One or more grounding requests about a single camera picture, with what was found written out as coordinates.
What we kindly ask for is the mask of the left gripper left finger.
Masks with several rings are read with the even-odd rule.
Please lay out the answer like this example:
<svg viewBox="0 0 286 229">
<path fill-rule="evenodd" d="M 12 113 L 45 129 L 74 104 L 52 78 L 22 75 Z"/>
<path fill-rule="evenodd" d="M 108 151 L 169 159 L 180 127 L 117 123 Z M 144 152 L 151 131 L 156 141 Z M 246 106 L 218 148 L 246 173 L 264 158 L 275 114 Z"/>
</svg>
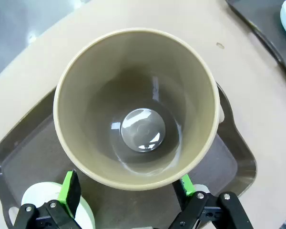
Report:
<svg viewBox="0 0 286 229">
<path fill-rule="evenodd" d="M 75 221 L 81 198 L 81 186 L 75 170 L 68 171 L 58 199 L 37 208 L 24 204 L 19 208 L 13 229 L 82 229 Z"/>
</svg>

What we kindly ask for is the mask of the tan tall cup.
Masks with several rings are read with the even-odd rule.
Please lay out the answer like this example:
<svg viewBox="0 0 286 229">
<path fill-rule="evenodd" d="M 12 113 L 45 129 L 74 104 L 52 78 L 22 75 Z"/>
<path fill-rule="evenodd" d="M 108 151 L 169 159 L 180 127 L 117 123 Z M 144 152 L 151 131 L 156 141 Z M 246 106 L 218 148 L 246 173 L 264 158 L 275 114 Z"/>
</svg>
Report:
<svg viewBox="0 0 286 229">
<path fill-rule="evenodd" d="M 197 51 L 146 28 L 114 31 L 80 50 L 59 79 L 53 118 L 80 171 L 131 191 L 190 172 L 223 120 L 217 83 Z"/>
</svg>

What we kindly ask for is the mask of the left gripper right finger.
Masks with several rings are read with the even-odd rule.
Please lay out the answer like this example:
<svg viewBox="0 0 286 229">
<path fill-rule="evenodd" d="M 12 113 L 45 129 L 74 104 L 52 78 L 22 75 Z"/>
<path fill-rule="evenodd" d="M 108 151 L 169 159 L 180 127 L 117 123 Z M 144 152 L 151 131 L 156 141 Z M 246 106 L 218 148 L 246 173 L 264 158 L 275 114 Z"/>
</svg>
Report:
<svg viewBox="0 0 286 229">
<path fill-rule="evenodd" d="M 188 175 L 173 182 L 181 212 L 168 229 L 197 229 L 212 222 L 216 229 L 253 229 L 238 198 L 233 192 L 213 196 L 195 189 Z"/>
</svg>

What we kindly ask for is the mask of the mint green bowl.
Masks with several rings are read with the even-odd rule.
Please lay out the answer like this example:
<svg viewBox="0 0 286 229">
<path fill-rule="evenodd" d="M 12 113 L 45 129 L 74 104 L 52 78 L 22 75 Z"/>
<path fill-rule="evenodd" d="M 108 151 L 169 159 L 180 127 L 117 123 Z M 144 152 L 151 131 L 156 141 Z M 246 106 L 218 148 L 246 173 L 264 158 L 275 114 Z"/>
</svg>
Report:
<svg viewBox="0 0 286 229">
<path fill-rule="evenodd" d="M 40 182 L 30 186 L 23 194 L 21 205 L 33 204 L 41 207 L 45 202 L 58 199 L 62 185 L 55 182 Z M 75 221 L 82 229 L 96 229 L 93 212 L 87 201 L 81 196 L 76 210 Z"/>
</svg>

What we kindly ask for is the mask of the dark brown handled tray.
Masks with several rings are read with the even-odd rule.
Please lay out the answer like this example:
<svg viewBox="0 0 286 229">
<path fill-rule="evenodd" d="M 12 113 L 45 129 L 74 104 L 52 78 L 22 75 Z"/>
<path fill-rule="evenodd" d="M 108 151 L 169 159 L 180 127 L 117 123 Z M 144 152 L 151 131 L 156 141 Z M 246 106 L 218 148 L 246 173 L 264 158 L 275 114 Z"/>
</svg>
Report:
<svg viewBox="0 0 286 229">
<path fill-rule="evenodd" d="M 286 31 L 280 21 L 284 0 L 225 0 L 286 72 Z"/>
<path fill-rule="evenodd" d="M 222 89 L 219 94 L 225 119 L 208 153 L 189 177 L 195 184 L 206 185 L 213 195 L 224 191 L 241 195 L 256 177 L 256 161 L 235 126 Z M 53 93 L 44 97 L 0 142 L 0 211 L 8 229 L 12 229 L 12 219 L 27 188 L 45 181 L 62 183 L 67 171 L 75 168 L 54 129 L 53 98 Z M 102 185 L 82 172 L 78 177 L 98 229 L 166 229 L 180 212 L 172 185 L 123 191 Z"/>
</svg>

